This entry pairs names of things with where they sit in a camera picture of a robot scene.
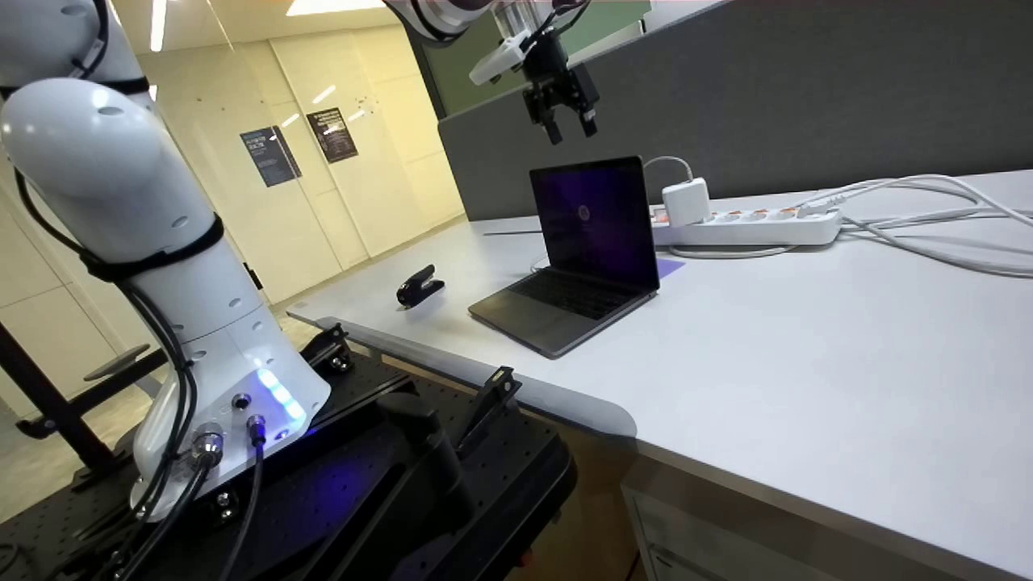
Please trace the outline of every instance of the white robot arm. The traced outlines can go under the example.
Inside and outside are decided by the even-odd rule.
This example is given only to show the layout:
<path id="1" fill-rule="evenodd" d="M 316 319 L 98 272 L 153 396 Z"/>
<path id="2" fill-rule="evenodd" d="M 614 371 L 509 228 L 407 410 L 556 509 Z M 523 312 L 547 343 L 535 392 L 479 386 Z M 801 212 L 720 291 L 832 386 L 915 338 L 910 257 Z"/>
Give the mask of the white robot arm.
<path id="1" fill-rule="evenodd" d="M 569 5 L 493 4 L 389 0 L 415 32 L 444 45 L 493 9 L 503 45 L 479 76 L 523 65 L 534 117 L 569 103 L 567 84 L 578 75 L 567 72 L 556 28 Z M 247 471 L 260 434 L 265 455 L 296 442 L 329 386 L 281 336 L 223 241 L 219 217 L 145 92 L 107 0 L 0 0 L 5 155 L 69 225 L 76 238 L 66 241 L 88 269 L 134 299 L 177 369 L 134 450 L 134 507 L 143 521 L 166 521 L 183 496 Z"/>

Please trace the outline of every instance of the black stand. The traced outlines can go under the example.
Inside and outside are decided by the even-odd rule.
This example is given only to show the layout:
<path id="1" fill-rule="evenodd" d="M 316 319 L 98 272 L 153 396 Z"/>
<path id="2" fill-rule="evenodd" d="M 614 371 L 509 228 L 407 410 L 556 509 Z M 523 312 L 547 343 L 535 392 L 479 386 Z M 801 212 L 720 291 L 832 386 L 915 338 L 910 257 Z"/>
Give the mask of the black stand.
<path id="1" fill-rule="evenodd" d="M 18 425 L 30 440 L 50 440 L 60 434 L 76 455 L 84 463 L 82 471 L 76 471 L 72 487 L 92 487 L 109 471 L 118 471 L 127 455 L 109 452 L 98 434 L 84 423 L 84 414 L 109 400 L 114 393 L 127 392 L 140 379 L 153 376 L 166 365 L 161 352 L 136 350 L 127 359 L 118 359 L 104 371 L 95 371 L 92 379 L 104 379 L 100 385 L 88 386 L 84 393 L 66 400 L 66 393 L 37 369 L 30 352 L 0 325 L 0 369 L 15 379 L 15 385 L 23 386 L 23 393 L 40 406 L 40 420 L 21 420 Z"/>
<path id="2" fill-rule="evenodd" d="M 372 359 L 316 352 L 333 405 L 305 442 L 265 463 L 234 577 L 503 577 L 575 487 L 560 437 L 513 406 L 513 376 L 502 371 L 470 396 Z M 109 512 L 127 507 L 131 480 L 134 471 L 121 471 L 88 494 L 54 494 L 5 522 L 0 542 L 26 546 L 47 564 L 79 554 L 88 571 L 92 558 L 109 554 L 109 528 L 127 526 Z M 143 577 L 213 577 L 247 494 L 249 476 L 197 500 Z"/>

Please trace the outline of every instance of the white wall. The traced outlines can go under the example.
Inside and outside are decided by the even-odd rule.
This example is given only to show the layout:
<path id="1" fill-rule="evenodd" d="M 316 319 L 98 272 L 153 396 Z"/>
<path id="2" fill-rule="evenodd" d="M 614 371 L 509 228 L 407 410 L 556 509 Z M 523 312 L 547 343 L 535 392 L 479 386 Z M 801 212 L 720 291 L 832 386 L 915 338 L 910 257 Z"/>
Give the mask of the white wall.
<path id="1" fill-rule="evenodd" d="M 160 84 L 161 119 L 273 305 L 463 217 L 401 28 L 145 55 L 143 65 Z M 323 163 L 305 117 L 328 108 L 362 111 L 353 124 L 360 158 Z M 261 183 L 238 139 L 260 127 L 286 128 L 302 181 Z M 66 393 L 109 354 L 153 343 L 114 287 L 23 217 L 5 163 L 0 323 Z M 7 376 L 0 396 L 21 418 L 37 414 Z"/>
<path id="2" fill-rule="evenodd" d="M 419 67 L 401 28 L 143 58 L 160 113 L 234 241 L 287 299 L 456 217 Z M 328 164 L 308 113 L 341 108 L 360 158 Z M 265 186 L 238 133 L 281 127 L 302 178 Z"/>

